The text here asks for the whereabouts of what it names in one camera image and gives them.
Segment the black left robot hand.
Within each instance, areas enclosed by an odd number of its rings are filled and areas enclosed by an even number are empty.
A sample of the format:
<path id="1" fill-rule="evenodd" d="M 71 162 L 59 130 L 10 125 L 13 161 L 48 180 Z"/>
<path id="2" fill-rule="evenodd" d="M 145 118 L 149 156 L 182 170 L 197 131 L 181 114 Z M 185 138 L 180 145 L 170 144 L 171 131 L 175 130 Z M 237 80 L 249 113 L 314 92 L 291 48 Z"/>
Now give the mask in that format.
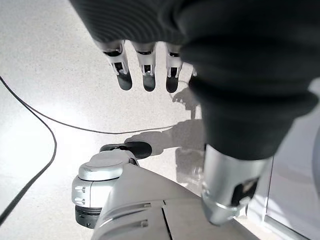
<path id="1" fill-rule="evenodd" d="M 116 40 L 179 45 L 205 129 L 202 205 L 214 225 L 254 196 L 296 118 L 318 103 L 317 0 L 73 0 L 101 47 Z"/>

